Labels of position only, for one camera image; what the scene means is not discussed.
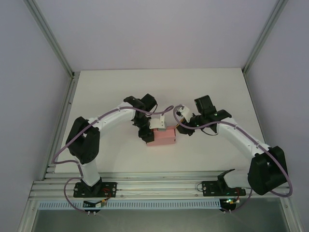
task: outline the black joint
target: black joint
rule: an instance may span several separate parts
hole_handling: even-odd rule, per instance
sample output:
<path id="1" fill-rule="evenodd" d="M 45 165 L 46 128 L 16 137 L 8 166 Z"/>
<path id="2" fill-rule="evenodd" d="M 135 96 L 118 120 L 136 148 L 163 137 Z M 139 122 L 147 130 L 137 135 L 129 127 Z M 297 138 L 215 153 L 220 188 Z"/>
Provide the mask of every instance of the black joint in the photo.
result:
<path id="1" fill-rule="evenodd" d="M 86 119 L 83 117 L 77 118 L 73 123 L 66 144 L 87 126 L 89 126 L 89 123 Z M 84 135 L 79 136 L 68 147 L 70 153 L 76 156 L 81 164 L 93 161 L 99 151 L 100 131 L 98 128 L 90 127 L 84 134 L 86 134 L 86 137 Z"/>
<path id="2" fill-rule="evenodd" d="M 197 111 L 202 115 L 205 111 L 208 112 L 216 112 L 216 108 L 213 106 L 211 102 L 211 98 L 209 95 L 206 95 L 201 98 L 197 98 L 194 100 L 196 106 L 197 106 Z"/>
<path id="3" fill-rule="evenodd" d="M 221 121 L 225 118 L 232 117 L 226 110 L 219 110 L 215 113 L 211 113 L 204 116 L 208 122 Z M 217 124 L 212 124 L 210 128 L 213 132 L 218 133 Z"/>
<path id="4" fill-rule="evenodd" d="M 157 104 L 156 100 L 150 94 L 146 94 L 142 99 L 137 99 L 133 96 L 124 99 L 124 102 L 128 102 L 133 107 L 150 111 Z M 145 113 L 136 111 L 133 118 L 134 126 L 139 128 L 139 137 L 146 143 L 153 142 L 155 140 L 155 134 L 152 129 L 149 128 L 151 117 L 147 117 Z"/>
<path id="5" fill-rule="evenodd" d="M 157 105 L 155 98 L 149 93 L 147 93 L 140 101 L 145 104 L 145 111 L 148 112 Z"/>
<path id="6" fill-rule="evenodd" d="M 269 148 L 269 153 L 280 163 L 287 172 L 284 151 L 276 146 Z M 275 162 L 266 154 L 256 154 L 251 160 L 248 173 L 248 182 L 251 188 L 259 195 L 279 187 L 286 182 L 286 178 L 275 164 Z"/>
<path id="7" fill-rule="evenodd" d="M 218 175 L 217 183 L 218 183 L 218 186 L 219 186 L 219 189 L 220 189 L 221 192 L 226 192 L 226 191 L 228 191 L 230 189 L 230 187 L 227 186 L 227 184 L 226 184 L 226 182 L 224 180 L 224 176 L 227 173 L 229 173 L 229 172 L 231 172 L 233 170 L 235 170 L 235 169 L 227 170 L 227 171 L 221 173 L 220 175 Z"/>
<path id="8" fill-rule="evenodd" d="M 185 126 L 189 126 L 189 127 L 194 127 L 195 126 L 194 124 L 191 124 L 190 122 L 187 122 L 185 119 L 182 121 L 182 124 L 184 124 Z M 185 128 L 182 125 L 178 125 L 176 127 L 176 129 L 178 130 L 178 132 L 180 134 L 187 134 L 189 136 L 191 136 L 195 132 L 195 130 Z"/>

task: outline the aluminum frame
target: aluminum frame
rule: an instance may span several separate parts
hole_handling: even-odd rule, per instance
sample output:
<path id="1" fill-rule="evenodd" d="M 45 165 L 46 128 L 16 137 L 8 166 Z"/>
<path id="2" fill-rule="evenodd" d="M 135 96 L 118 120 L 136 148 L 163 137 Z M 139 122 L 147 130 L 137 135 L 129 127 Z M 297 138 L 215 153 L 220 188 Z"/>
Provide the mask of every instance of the aluminum frame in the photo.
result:
<path id="1" fill-rule="evenodd" d="M 255 62 L 257 56 L 259 55 L 260 51 L 262 50 L 262 47 L 264 46 L 268 36 L 270 35 L 272 29 L 274 28 L 279 16 L 281 15 L 286 3 L 288 0 L 278 0 L 272 13 L 270 14 L 259 38 L 257 39 L 257 42 L 252 50 L 252 52 L 249 55 L 249 58 L 242 69 L 243 75 L 246 77 L 249 73 L 251 67 L 253 66 L 253 63 Z"/>
<path id="2" fill-rule="evenodd" d="M 42 11 L 40 10 L 38 4 L 35 0 L 24 0 L 25 5 L 28 7 L 30 13 L 32 14 L 34 20 L 37 22 L 41 32 L 45 36 L 46 40 L 48 41 L 49 45 L 51 46 L 52 50 L 54 51 L 55 55 L 57 56 L 59 62 L 66 70 L 67 74 L 73 78 L 74 72 L 67 61 L 66 57 L 63 54 L 63 51 L 55 38 L 52 30 L 50 29 L 49 25 L 47 24 L 46 19 Z"/>
<path id="3" fill-rule="evenodd" d="M 40 201 L 46 200 L 64 200 L 63 188 L 65 182 L 71 177 L 78 177 L 78 173 L 55 173 L 55 165 L 50 164 L 52 156 L 60 149 L 66 124 L 70 114 L 71 103 L 77 87 L 78 77 L 70 81 L 66 97 L 64 99 L 61 115 L 55 131 L 55 139 L 51 146 L 48 157 L 47 168 L 44 169 L 42 181 L 34 181 L 28 203 L 24 211 L 19 231 L 31 231 L 35 225 L 35 215 Z M 218 199 L 220 197 L 203 197 L 203 194 L 197 190 L 197 184 L 205 180 L 216 180 L 216 172 L 170 172 L 170 173 L 100 173 L 105 181 L 115 181 L 118 183 L 118 200 L 189 200 L 189 199 Z M 77 180 L 73 180 L 67 186 L 67 194 L 72 199 L 73 188 Z M 275 189 L 279 193 L 287 193 L 287 185 Z M 253 194 L 253 198 L 277 197 L 271 193 L 264 196 Z M 281 200 L 284 215 L 291 231 L 302 232 L 302 225 L 298 213 L 290 199 Z"/>

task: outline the black mounting bracket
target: black mounting bracket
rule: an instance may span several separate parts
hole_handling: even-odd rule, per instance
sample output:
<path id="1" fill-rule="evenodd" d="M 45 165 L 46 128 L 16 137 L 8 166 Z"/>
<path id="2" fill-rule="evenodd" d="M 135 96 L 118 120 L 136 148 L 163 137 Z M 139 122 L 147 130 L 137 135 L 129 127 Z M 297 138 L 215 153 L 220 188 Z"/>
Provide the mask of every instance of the black mounting bracket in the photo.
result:
<path id="1" fill-rule="evenodd" d="M 246 196 L 246 190 L 242 188 L 226 188 L 221 190 L 218 181 L 202 181 L 202 190 L 204 197 L 221 197 L 221 196 Z"/>
<path id="2" fill-rule="evenodd" d="M 117 193 L 116 182 L 98 181 L 94 186 L 88 186 L 83 180 L 75 184 L 74 198 L 114 198 Z"/>
<path id="3" fill-rule="evenodd" d="M 234 209 L 236 209 L 236 203 L 235 203 L 236 199 L 233 198 L 229 198 L 229 199 L 220 199 L 220 206 L 223 209 L 220 209 L 220 211 L 224 212 L 224 211 L 233 211 Z"/>

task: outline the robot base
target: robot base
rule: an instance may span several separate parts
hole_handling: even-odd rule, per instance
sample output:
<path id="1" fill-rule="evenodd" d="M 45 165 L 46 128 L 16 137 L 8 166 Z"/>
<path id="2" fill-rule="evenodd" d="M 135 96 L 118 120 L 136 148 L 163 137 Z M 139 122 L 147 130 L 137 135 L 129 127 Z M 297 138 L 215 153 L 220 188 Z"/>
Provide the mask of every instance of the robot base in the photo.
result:
<path id="1" fill-rule="evenodd" d="M 117 183 L 102 182 L 100 179 L 94 186 L 88 186 L 84 181 L 74 187 L 74 198 L 114 198 L 116 197 Z"/>
<path id="2" fill-rule="evenodd" d="M 204 197 L 221 197 L 221 196 L 246 196 L 246 190 L 242 188 L 220 188 L 218 181 L 202 181 L 202 189 Z"/>

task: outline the metal profile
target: metal profile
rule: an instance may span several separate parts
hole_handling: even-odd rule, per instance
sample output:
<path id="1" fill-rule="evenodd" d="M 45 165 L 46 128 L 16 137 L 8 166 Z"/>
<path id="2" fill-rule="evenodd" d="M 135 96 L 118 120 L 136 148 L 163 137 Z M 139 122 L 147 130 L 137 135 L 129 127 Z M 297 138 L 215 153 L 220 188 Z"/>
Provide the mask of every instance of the metal profile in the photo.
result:
<path id="1" fill-rule="evenodd" d="M 41 179 L 45 178 L 46 171 L 49 168 L 49 164 L 52 161 L 53 155 L 56 153 L 56 151 L 60 149 L 61 141 L 64 136 L 65 125 L 69 118 L 71 104 L 76 91 L 79 74 L 79 72 L 76 73 L 74 79 L 69 80 L 68 87 L 66 89 L 66 95 L 61 106 L 61 112 L 57 120 L 56 130 L 53 134 L 53 141 L 49 148 L 49 154 L 44 161 L 45 167 L 42 169 L 42 172 L 40 174 Z"/>
<path id="2" fill-rule="evenodd" d="M 286 3 L 288 0 L 278 0 L 274 10 L 272 11 L 270 17 L 268 18 L 255 46 L 252 50 L 245 67 L 242 69 L 243 75 L 246 77 L 249 73 L 254 61 L 256 60 L 258 54 L 260 53 L 263 45 L 265 44 L 265 41 L 267 40 L 271 30 L 274 28 L 280 14 L 282 13 Z"/>
<path id="3" fill-rule="evenodd" d="M 32 231 L 33 225 L 35 223 L 38 206 L 39 203 L 37 201 L 27 201 L 17 232 Z"/>
<path id="4" fill-rule="evenodd" d="M 203 197 L 197 185 L 203 180 L 215 180 L 219 172 L 186 172 L 186 173 L 102 173 L 104 181 L 115 181 L 117 185 L 116 200 L 163 200 L 163 199 L 214 199 Z M 30 200 L 63 200 L 63 188 L 69 177 L 78 174 L 57 174 L 57 178 L 35 181 L 29 195 Z M 77 180 L 67 185 L 67 195 L 72 198 Z M 288 188 L 282 186 L 276 192 L 286 193 Z M 271 193 L 253 198 L 277 197 Z"/>
<path id="5" fill-rule="evenodd" d="M 26 4 L 33 18 L 37 22 L 39 28 L 41 29 L 43 35 L 45 36 L 46 40 L 48 41 L 49 45 L 51 46 L 58 60 L 62 64 L 63 68 L 66 70 L 70 78 L 73 78 L 74 72 L 72 68 L 70 67 L 70 64 L 68 63 L 67 59 L 65 58 L 62 49 L 60 48 L 53 32 L 48 26 L 47 21 L 44 18 L 37 3 L 35 2 L 35 0 L 24 0 L 24 3 Z"/>
<path id="6" fill-rule="evenodd" d="M 114 200 L 107 201 L 104 207 L 83 207 L 83 201 L 72 201 L 72 204 L 80 209 L 221 209 L 220 199 L 190 199 L 190 200 Z M 40 201 L 39 210 L 73 210 L 66 201 Z"/>
<path id="7" fill-rule="evenodd" d="M 298 210 L 295 207 L 292 198 L 280 198 L 283 214 L 286 218 L 286 222 L 290 231 L 293 232 L 304 232 L 305 229 L 301 223 L 300 216 L 298 214 Z"/>

